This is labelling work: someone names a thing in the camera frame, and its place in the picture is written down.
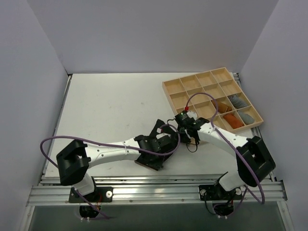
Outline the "black pinstriped underwear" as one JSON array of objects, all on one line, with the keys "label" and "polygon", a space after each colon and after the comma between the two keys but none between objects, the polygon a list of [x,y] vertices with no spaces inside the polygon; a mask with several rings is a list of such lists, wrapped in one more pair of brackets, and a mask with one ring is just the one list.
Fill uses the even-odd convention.
[{"label": "black pinstriped underwear", "polygon": [[141,154],[137,160],[135,160],[136,164],[139,164],[143,167],[147,167],[153,169],[155,171],[159,171],[163,169],[163,164],[167,161],[172,154],[170,155],[152,155],[152,154]]}]

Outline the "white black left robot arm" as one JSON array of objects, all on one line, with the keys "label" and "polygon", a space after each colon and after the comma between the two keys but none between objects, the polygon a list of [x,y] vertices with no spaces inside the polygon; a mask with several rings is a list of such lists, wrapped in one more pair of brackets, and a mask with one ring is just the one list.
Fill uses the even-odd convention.
[{"label": "white black left robot arm", "polygon": [[73,186],[86,202],[97,196],[94,180],[88,169],[117,161],[136,161],[143,155],[165,157],[173,154],[179,147],[180,135],[173,125],[157,120],[149,136],[139,135],[121,142],[98,143],[72,140],[56,156],[60,183]]}]

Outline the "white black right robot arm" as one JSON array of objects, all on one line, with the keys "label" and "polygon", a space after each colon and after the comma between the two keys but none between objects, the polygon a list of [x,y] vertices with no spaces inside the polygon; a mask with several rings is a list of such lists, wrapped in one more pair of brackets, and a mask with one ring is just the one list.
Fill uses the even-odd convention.
[{"label": "white black right robot arm", "polygon": [[218,198],[226,198],[232,190],[244,185],[257,187],[276,167],[264,141],[258,136],[239,136],[204,118],[176,118],[175,121],[180,132],[184,133],[182,140],[194,138],[195,141],[205,141],[234,156],[237,169],[220,177],[214,186],[214,194]]}]

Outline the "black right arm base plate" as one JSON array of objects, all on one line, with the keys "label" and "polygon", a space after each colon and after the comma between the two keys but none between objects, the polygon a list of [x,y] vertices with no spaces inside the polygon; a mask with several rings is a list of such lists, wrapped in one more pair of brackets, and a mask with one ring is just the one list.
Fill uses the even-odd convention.
[{"label": "black right arm base plate", "polygon": [[225,191],[220,185],[199,185],[200,200],[202,201],[229,201],[240,200],[242,191],[240,188],[231,191]]}]

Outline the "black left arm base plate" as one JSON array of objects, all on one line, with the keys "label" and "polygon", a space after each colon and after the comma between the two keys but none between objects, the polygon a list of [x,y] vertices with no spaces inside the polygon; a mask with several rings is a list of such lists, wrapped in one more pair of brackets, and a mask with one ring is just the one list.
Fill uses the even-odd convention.
[{"label": "black left arm base plate", "polygon": [[[113,200],[113,187],[97,187],[94,192],[83,197],[91,203],[110,203]],[[69,203],[86,203],[73,188],[70,190]]]}]

